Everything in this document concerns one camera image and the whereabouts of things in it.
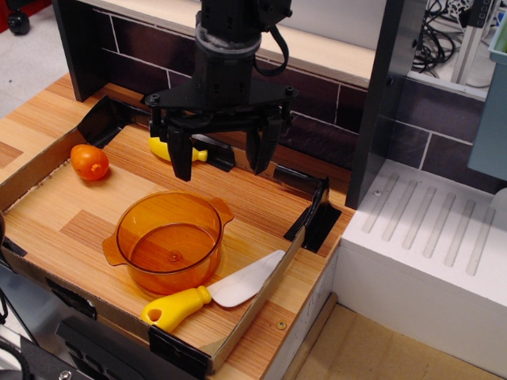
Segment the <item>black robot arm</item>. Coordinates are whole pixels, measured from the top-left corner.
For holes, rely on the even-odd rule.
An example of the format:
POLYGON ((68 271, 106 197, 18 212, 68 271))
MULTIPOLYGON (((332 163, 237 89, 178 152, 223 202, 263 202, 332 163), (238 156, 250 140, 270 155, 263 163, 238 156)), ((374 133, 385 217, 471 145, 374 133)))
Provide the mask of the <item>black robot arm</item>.
POLYGON ((173 89, 147 96, 150 133, 167 145, 177 178, 192 175, 194 135, 244 131, 250 168, 267 170, 280 136, 292 123, 290 85, 259 81, 282 73, 257 64, 261 35, 268 32, 283 57, 288 46, 277 24, 292 15, 289 1, 203 1, 196 15, 195 65, 192 77, 173 89))

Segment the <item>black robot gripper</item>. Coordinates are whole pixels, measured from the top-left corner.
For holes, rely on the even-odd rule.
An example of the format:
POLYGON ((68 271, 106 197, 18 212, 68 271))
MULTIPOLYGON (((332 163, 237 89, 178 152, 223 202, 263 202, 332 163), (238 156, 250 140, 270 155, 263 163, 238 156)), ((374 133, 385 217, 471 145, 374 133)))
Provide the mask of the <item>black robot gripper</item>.
POLYGON ((177 178, 190 181, 191 135, 214 131, 246 131, 246 156, 258 175, 266 171, 280 133, 291 122, 291 86, 254 78, 258 72, 277 76, 286 64, 272 69, 258 65, 256 53, 262 31, 248 24, 238 29, 198 24, 195 69, 184 84, 147 96, 152 137, 168 139, 168 151, 177 178))

